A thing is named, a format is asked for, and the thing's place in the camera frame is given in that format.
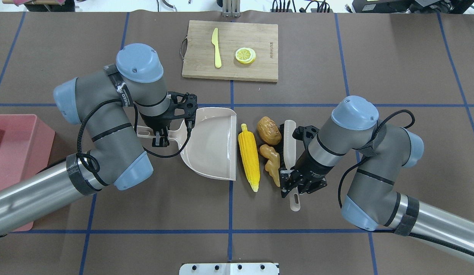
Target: cutting board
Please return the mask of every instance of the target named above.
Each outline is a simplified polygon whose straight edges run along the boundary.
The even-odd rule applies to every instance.
[[[211,43],[218,28],[221,68],[215,68],[215,48]],[[183,77],[277,82],[277,25],[214,21],[189,21],[188,49],[184,54]],[[256,60],[242,64],[235,51],[250,47]]]

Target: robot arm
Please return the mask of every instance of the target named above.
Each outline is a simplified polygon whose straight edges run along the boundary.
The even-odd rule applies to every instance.
[[[195,95],[167,91],[159,57],[144,44],[126,46],[118,53],[116,65],[60,85],[54,98],[69,123],[85,124],[95,149],[70,155],[0,191],[0,237],[104,186],[114,184],[125,190],[152,174],[147,153],[123,107],[138,106],[146,125],[157,133],[153,146],[159,147],[168,145],[167,130],[173,119],[184,117],[190,132],[198,108]],[[176,108],[183,109],[184,115],[174,115]]]
[[[374,105],[348,96],[319,131],[312,126],[298,128],[296,138],[304,141],[305,152],[289,175],[282,177],[282,197],[295,187],[299,193],[312,193],[326,186],[324,176],[341,157],[351,148],[360,149],[369,157],[360,162],[342,216],[364,230],[374,231],[384,225],[397,235],[429,241],[474,263],[473,222],[393,191],[401,167],[415,165],[424,144],[404,128],[382,125],[378,116]]]

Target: white metal plate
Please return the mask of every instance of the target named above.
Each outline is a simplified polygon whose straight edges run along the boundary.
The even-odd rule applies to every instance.
[[[279,275],[278,263],[183,264],[179,275]]]

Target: lemon half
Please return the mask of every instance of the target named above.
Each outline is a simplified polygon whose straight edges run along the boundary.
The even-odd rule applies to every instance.
[[[240,48],[235,52],[235,59],[242,64],[250,64],[256,60],[256,51],[251,48]]]

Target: black box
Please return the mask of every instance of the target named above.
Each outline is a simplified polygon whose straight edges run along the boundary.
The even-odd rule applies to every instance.
[[[354,0],[352,6],[357,13],[406,12],[414,0]]]

